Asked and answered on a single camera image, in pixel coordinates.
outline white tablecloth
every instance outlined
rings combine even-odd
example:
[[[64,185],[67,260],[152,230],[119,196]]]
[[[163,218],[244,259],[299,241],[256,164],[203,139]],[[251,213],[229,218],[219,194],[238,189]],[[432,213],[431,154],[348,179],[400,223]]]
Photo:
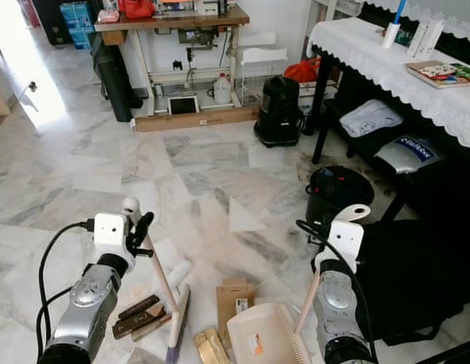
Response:
[[[384,49],[377,29],[381,28],[355,17],[320,22],[311,32],[308,51],[314,44],[339,58],[470,148],[470,87],[436,89],[412,76],[404,64],[416,60],[400,44]],[[462,63],[439,51],[432,59]]]

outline white towel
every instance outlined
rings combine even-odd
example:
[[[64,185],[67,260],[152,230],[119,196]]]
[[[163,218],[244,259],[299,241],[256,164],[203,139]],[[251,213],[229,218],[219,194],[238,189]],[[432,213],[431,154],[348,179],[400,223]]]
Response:
[[[395,127],[403,122],[403,117],[380,100],[369,100],[360,107],[344,115],[341,126],[353,138],[382,127]]]

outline paper label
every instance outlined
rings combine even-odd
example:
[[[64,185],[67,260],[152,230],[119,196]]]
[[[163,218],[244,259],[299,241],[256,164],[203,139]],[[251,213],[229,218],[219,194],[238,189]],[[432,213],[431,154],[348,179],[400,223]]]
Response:
[[[259,334],[250,335],[247,338],[247,343],[249,345],[249,352],[252,355],[260,355],[264,353],[264,349],[262,348],[262,342],[260,341]]]
[[[237,298],[235,299],[235,310],[237,315],[246,309],[249,308],[249,299],[248,298]]]

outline black bag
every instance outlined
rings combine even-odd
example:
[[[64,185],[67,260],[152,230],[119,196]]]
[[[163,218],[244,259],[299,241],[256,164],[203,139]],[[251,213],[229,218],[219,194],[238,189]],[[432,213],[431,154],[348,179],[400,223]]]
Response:
[[[265,81],[255,135],[267,147],[295,146],[303,127],[299,84],[277,76]]]
[[[445,319],[470,302],[470,265],[463,264],[470,252],[443,230],[433,231],[420,221],[365,226],[356,276],[368,301],[375,340],[389,346],[431,340]],[[368,339],[360,302],[356,321]],[[416,332],[426,328],[430,332]]]

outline black bucket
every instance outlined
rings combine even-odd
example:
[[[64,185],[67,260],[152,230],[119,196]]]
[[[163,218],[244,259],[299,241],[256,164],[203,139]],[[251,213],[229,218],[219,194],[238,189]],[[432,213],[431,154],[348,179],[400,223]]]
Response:
[[[343,166],[323,167],[314,172],[305,188],[309,194],[305,219],[310,224],[325,224],[345,207],[361,203],[369,206],[374,191],[361,174]]]

